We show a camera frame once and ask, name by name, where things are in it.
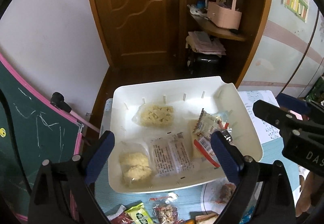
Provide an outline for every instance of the smiley face magnet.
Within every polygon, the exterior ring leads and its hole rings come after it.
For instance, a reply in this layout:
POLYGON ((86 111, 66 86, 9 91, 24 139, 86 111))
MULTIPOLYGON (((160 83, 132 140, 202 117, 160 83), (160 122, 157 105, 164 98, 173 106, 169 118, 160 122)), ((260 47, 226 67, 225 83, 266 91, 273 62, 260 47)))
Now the smiley face magnet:
POLYGON ((0 136, 5 137, 5 129, 4 128, 0 128, 0 136))

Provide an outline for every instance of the wooden floor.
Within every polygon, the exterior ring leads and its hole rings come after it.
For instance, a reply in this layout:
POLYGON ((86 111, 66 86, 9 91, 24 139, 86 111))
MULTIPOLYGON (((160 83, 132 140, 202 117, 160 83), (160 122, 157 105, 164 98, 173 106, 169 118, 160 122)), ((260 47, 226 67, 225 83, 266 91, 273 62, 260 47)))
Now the wooden floor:
MULTIPOLYGON (((143 66, 121 70, 109 68, 95 101, 90 123, 100 128, 106 100, 112 98, 114 91, 120 86, 186 78, 190 78, 188 72, 174 66, 143 66)), ((86 137, 98 139, 99 134, 88 129, 86 137)))

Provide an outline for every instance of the green snack package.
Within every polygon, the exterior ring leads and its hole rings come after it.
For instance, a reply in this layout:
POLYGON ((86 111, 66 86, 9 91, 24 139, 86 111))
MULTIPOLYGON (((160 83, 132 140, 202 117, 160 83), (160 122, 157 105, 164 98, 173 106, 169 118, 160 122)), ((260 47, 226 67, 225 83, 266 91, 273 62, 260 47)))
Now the green snack package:
POLYGON ((150 216, 145 210, 144 203, 140 203, 137 206, 131 207, 125 211, 136 224, 154 224, 150 216))

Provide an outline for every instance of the pink basket with handle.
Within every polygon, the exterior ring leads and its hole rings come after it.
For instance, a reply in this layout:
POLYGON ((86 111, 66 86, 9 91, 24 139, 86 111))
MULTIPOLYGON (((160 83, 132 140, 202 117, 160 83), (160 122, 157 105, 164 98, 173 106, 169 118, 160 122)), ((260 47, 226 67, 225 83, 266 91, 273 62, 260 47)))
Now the pink basket with handle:
POLYGON ((232 8, 223 8, 216 2, 208 2, 207 17, 218 27, 225 29, 239 29, 242 12, 235 11, 236 0, 232 2, 232 8))

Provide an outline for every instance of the wooden shelf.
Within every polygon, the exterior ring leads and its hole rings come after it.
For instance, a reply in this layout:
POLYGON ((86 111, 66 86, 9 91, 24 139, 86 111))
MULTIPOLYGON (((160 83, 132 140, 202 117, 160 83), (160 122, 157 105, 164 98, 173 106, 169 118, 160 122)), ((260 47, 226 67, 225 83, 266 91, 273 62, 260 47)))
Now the wooden shelf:
POLYGON ((231 39, 231 40, 237 40, 237 41, 245 41, 246 40, 246 38, 241 34, 236 35, 236 34, 230 32, 228 29, 219 28, 214 23, 212 23, 210 20, 202 18, 201 16, 192 15, 189 11, 188 11, 188 13, 198 23, 200 28, 209 35, 213 35, 215 37, 222 38, 222 39, 231 39))

